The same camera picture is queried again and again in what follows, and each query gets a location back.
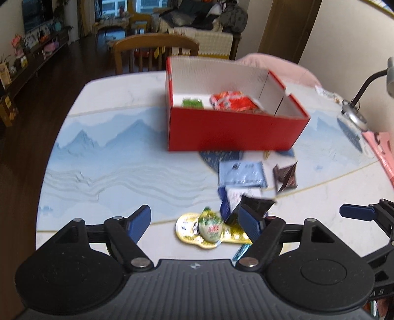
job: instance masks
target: dark wooden floor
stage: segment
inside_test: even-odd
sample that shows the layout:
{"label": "dark wooden floor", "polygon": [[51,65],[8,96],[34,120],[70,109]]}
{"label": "dark wooden floor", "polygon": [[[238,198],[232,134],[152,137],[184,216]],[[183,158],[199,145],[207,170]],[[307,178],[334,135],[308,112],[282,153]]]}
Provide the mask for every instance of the dark wooden floor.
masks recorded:
{"label": "dark wooden floor", "polygon": [[94,43],[89,36],[61,49],[15,99],[20,114],[5,130],[0,160],[1,320],[23,310],[13,278],[35,250],[41,184],[64,118],[85,84],[115,74],[105,47],[96,52]]}

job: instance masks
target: screw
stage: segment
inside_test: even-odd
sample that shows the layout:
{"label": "screw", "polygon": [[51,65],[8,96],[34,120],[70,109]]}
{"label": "screw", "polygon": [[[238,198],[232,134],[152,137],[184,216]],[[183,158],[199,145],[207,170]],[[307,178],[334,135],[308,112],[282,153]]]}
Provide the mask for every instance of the screw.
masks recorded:
{"label": "screw", "polygon": [[240,264],[244,267],[251,268],[258,265],[258,260],[252,257],[245,257],[240,259]]}
{"label": "screw", "polygon": [[131,265],[136,268],[146,268],[151,264],[148,258],[134,258],[131,260]]}

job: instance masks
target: door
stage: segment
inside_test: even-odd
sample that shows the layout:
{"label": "door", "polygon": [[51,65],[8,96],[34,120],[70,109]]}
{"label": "door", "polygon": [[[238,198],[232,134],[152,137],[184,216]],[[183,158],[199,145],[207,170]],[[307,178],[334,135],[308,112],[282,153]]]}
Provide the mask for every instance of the door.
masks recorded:
{"label": "door", "polygon": [[298,63],[321,3],[322,0],[273,0],[258,52]]}

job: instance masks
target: tv stand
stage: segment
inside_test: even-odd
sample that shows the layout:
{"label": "tv stand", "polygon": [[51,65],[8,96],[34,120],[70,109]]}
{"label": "tv stand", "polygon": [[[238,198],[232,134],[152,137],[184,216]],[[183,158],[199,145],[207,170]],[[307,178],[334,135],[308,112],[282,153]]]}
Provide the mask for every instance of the tv stand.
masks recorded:
{"label": "tv stand", "polygon": [[[44,47],[50,43],[52,40],[57,39],[59,42],[59,47],[52,52],[50,56],[44,57],[42,51]],[[62,29],[58,32],[53,32],[50,34],[49,38],[30,49],[28,53],[27,60],[28,65],[17,72],[17,74],[12,77],[12,82],[6,87],[6,94],[14,99],[18,92],[23,88],[23,86],[37,73],[37,71],[61,48],[66,46],[69,41],[69,33],[67,29]]]}

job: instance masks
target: red snack package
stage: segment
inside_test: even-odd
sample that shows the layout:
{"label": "red snack package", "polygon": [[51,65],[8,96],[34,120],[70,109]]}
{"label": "red snack package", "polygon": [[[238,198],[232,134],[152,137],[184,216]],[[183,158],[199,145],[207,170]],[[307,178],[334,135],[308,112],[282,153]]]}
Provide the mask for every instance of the red snack package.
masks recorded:
{"label": "red snack package", "polygon": [[215,110],[236,112],[260,112],[260,108],[240,91],[224,91],[214,94],[210,102]]}

